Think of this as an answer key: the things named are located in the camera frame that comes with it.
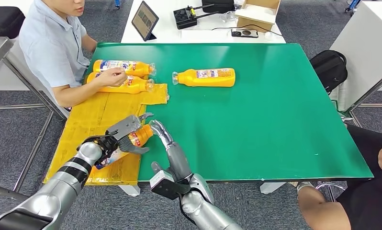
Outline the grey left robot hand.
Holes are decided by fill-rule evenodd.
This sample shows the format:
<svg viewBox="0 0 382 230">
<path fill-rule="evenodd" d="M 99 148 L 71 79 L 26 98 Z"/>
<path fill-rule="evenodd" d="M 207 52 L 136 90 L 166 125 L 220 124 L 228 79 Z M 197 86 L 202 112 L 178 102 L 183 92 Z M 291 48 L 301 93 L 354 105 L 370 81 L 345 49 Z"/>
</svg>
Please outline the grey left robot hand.
<svg viewBox="0 0 382 230">
<path fill-rule="evenodd" d="M 117 130 L 114 137 L 117 139 L 117 145 L 122 152 L 142 155 L 149 151 L 148 147 L 135 146 L 129 139 L 129 135 L 140 130 L 142 122 L 153 115 L 154 114 L 150 112 L 146 112 L 140 116 L 130 115 L 108 129 L 109 131 Z"/>
</svg>

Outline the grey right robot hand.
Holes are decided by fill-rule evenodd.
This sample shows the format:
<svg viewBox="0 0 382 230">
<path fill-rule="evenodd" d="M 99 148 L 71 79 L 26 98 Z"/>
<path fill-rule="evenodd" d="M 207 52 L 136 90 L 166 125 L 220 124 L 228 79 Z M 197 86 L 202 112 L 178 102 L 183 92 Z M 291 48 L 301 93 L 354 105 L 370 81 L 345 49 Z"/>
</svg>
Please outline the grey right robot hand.
<svg viewBox="0 0 382 230">
<path fill-rule="evenodd" d="M 169 167 L 165 170 L 170 173 L 175 182 L 189 182 L 193 173 L 187 157 L 181 146 L 174 141 L 171 134 L 158 120 L 150 120 L 149 125 L 154 135 L 157 135 L 167 153 Z"/>
</svg>

